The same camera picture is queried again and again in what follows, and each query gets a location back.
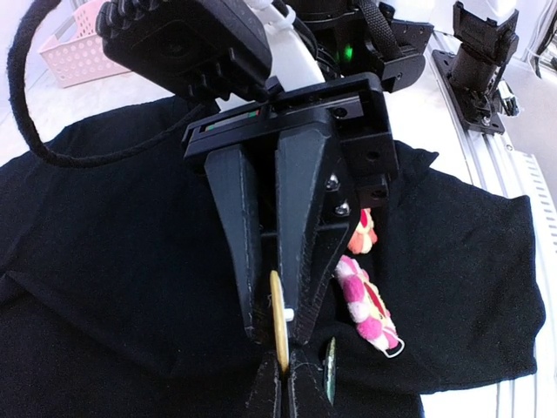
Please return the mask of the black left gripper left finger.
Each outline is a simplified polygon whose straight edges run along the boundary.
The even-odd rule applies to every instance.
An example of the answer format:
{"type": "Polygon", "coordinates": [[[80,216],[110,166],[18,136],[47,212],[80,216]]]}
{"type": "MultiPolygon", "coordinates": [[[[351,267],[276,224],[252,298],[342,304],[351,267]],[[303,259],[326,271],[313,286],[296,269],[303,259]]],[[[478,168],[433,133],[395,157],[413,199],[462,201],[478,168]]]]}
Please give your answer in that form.
{"type": "Polygon", "coordinates": [[[282,375],[277,356],[266,352],[258,366],[251,392],[245,402],[244,417],[279,418],[282,416],[282,375]]]}

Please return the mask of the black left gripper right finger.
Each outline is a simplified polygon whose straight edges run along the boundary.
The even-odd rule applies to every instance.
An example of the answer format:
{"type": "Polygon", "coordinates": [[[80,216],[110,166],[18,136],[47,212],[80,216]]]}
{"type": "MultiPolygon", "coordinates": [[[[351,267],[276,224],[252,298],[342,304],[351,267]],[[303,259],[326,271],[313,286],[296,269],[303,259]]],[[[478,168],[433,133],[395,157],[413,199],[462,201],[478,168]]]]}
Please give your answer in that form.
{"type": "Polygon", "coordinates": [[[285,375],[285,417],[337,417],[314,372],[316,368],[301,349],[290,354],[285,375]]]}

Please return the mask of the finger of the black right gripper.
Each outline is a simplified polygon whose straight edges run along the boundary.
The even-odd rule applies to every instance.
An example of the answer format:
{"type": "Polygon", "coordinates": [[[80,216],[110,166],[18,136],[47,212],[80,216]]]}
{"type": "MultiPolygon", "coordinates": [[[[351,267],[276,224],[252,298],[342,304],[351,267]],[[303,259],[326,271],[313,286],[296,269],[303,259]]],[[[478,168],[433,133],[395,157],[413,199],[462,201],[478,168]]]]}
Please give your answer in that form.
{"type": "Polygon", "coordinates": [[[262,248],[256,172],[241,145],[210,152],[204,169],[232,257],[244,330],[264,342],[265,312],[257,302],[262,248]]]}

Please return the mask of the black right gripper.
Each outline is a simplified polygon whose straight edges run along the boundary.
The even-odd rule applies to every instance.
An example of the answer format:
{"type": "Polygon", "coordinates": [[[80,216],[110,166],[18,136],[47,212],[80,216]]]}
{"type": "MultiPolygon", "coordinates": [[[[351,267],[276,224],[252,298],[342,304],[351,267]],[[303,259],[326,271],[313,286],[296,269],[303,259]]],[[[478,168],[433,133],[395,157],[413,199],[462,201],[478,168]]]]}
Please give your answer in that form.
{"type": "Polygon", "coordinates": [[[202,118],[188,125],[182,145],[185,160],[200,170],[214,150],[242,144],[261,155],[277,142],[278,270],[294,312],[289,340],[302,346],[357,224],[359,202],[384,205],[398,176],[379,78],[364,72],[202,118]]]}

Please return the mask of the teal round brooch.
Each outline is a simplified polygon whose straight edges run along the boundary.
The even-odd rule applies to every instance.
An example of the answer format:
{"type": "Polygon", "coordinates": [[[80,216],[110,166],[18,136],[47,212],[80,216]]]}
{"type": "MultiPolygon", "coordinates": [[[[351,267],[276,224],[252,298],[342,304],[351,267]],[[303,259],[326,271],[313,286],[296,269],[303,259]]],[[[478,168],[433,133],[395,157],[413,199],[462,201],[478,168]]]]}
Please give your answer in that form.
{"type": "Polygon", "coordinates": [[[336,338],[332,337],[326,345],[323,363],[323,386],[328,401],[333,405],[336,394],[336,338]]]}

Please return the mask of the gold round brooch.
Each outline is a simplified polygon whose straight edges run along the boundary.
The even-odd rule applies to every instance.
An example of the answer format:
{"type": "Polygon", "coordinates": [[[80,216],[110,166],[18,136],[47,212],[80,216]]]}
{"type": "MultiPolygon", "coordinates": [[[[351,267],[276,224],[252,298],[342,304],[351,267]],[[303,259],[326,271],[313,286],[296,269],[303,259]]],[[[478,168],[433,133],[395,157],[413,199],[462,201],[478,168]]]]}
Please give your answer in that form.
{"type": "Polygon", "coordinates": [[[285,307],[284,291],[277,271],[271,270],[269,281],[272,299],[272,324],[275,350],[280,372],[282,375],[286,375],[290,367],[287,323],[293,319],[293,310],[285,307]]]}

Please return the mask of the black t-shirt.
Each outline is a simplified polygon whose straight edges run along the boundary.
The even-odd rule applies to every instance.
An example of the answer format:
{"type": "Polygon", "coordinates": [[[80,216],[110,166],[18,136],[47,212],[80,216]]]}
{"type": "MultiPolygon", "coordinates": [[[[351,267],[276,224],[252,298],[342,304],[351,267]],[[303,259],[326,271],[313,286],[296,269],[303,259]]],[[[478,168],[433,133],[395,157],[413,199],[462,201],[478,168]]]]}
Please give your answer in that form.
{"type": "MultiPolygon", "coordinates": [[[[84,119],[52,141],[113,165],[72,170],[31,153],[1,169],[1,414],[244,417],[265,349],[243,327],[208,187],[185,165],[193,105],[165,98],[84,119]]],[[[420,397],[533,374],[545,321],[528,197],[505,199],[396,145],[400,173],[359,264],[403,352],[362,339],[331,281],[301,348],[323,386],[336,338],[338,417],[420,417],[420,397]]]]}

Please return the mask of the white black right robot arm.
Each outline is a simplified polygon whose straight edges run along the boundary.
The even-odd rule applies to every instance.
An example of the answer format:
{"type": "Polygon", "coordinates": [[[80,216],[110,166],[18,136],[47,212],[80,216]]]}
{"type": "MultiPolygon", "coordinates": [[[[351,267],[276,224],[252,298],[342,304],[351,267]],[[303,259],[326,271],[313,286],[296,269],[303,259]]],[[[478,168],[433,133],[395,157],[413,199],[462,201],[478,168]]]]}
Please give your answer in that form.
{"type": "Polygon", "coordinates": [[[246,334],[259,344],[274,340],[270,272],[292,310],[286,338],[303,345],[360,212],[387,202],[399,159],[384,95],[420,77],[433,31],[384,2],[296,7],[324,80],[280,82],[263,104],[203,119],[184,138],[225,232],[246,334]]]}

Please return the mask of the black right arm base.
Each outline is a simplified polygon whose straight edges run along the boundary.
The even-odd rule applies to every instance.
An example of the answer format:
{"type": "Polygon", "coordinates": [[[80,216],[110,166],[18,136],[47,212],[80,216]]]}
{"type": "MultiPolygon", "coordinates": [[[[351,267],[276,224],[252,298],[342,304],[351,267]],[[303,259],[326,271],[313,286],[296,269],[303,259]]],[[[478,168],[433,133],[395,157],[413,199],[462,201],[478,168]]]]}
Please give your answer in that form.
{"type": "Polygon", "coordinates": [[[453,36],[460,41],[453,55],[432,52],[433,61],[462,128],[484,134],[502,134],[499,114],[516,111],[510,92],[500,91],[504,71],[518,49],[515,1],[481,1],[453,5],[453,36]]]}

